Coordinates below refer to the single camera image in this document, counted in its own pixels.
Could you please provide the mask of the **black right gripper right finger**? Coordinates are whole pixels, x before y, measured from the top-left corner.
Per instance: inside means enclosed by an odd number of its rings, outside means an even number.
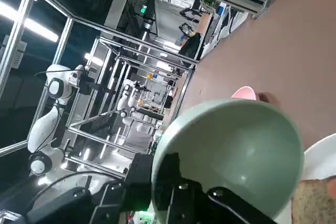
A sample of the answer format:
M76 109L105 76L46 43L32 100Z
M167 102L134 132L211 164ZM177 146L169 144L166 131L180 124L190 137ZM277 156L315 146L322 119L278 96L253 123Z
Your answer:
M164 157L163 181L172 190L166 223L275 223L225 187L203 192L199 182L183 178L177 153Z

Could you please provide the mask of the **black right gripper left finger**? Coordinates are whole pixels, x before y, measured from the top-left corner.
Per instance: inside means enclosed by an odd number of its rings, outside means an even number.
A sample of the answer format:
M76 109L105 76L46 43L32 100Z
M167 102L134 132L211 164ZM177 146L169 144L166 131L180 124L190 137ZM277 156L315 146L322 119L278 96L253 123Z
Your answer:
M124 212L148 208L154 157L136 154L125 179L106 182L92 194L75 187L26 213L26 223L119 223Z

